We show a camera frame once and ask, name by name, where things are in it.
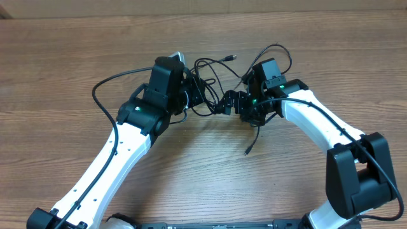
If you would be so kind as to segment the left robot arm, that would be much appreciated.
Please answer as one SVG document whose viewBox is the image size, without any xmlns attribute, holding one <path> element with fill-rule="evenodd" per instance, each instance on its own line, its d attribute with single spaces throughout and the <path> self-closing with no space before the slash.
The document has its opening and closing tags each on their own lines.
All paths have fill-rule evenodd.
<svg viewBox="0 0 407 229">
<path fill-rule="evenodd" d="M 121 105 L 113 130 L 95 160 L 50 211 L 34 210 L 27 228 L 98 228 L 104 213 L 132 167 L 179 115 L 196 102 L 197 87 L 184 55 L 158 57 L 149 83 Z"/>
</svg>

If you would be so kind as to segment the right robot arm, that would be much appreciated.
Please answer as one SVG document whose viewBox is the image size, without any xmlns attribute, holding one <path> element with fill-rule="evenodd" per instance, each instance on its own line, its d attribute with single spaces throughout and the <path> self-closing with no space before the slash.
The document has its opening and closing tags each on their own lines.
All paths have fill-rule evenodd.
<svg viewBox="0 0 407 229">
<path fill-rule="evenodd" d="M 404 212 L 387 140 L 378 132 L 365 134 L 351 127 L 318 101 L 302 81 L 287 81 L 274 59 L 251 67 L 242 78 L 246 90 L 229 90 L 215 107 L 216 113 L 232 109 L 240 119 L 261 127 L 280 116 L 299 127 L 326 156 L 327 200 L 301 219 L 283 222 L 284 228 L 360 228 L 368 211 L 394 199 Z"/>
</svg>

